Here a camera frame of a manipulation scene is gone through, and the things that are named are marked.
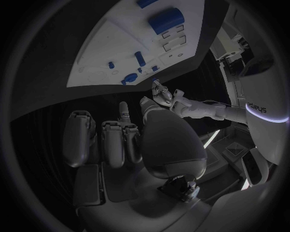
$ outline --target white panel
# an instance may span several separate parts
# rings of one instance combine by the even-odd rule
[[[170,36],[164,39],[162,34],[156,35],[148,19],[169,8],[178,8],[185,22],[165,32]],[[143,9],[136,0],[121,0],[88,35],[74,62],[67,87],[121,85],[121,81],[131,73],[138,74],[138,78],[127,85],[136,85],[194,56],[203,22],[203,8],[204,0],[160,0]],[[180,45],[184,38],[179,37],[184,35],[186,44]],[[171,42],[168,45],[171,50],[166,52],[163,46],[168,42]],[[134,55],[138,51],[146,62],[141,67],[142,73],[138,72],[140,66]],[[109,69],[109,62],[114,63],[114,69]],[[154,66],[159,68],[156,72],[152,71]]]

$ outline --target vent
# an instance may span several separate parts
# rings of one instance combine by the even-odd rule
[[[246,150],[246,148],[236,142],[232,143],[226,148],[231,154],[234,156],[240,155],[243,151]]]

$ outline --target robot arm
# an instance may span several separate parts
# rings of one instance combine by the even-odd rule
[[[202,118],[211,117],[215,120],[230,120],[247,124],[246,110],[237,107],[226,107],[221,103],[212,105],[200,101],[193,101],[184,98],[184,92],[177,89],[172,99],[167,87],[164,87],[158,80],[153,82],[153,100],[158,104],[169,106],[170,110],[180,117]]]

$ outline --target blue control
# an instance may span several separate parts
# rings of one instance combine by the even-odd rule
[[[184,17],[179,9],[173,8],[149,19],[148,22],[155,33],[159,35],[170,28],[184,23]]]
[[[113,62],[109,62],[109,68],[113,69],[115,67],[115,65],[113,64]]]
[[[121,81],[121,83],[125,86],[126,82],[133,82],[137,79],[138,75],[136,73],[131,73]]]
[[[157,66],[152,67],[152,71],[157,71],[159,68]]]
[[[144,60],[144,58],[143,58],[141,52],[136,52],[136,53],[135,53],[135,56],[136,56],[136,58],[137,58],[137,60],[138,60],[138,63],[139,63],[139,65],[140,65],[140,67],[143,67],[143,66],[146,65],[145,60]]]
[[[149,6],[156,1],[158,0],[139,0],[137,1],[137,4],[143,9],[144,7]]]

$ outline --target control panel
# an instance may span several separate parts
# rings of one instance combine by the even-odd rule
[[[136,85],[195,55],[204,0],[121,0],[96,24],[67,87]]]

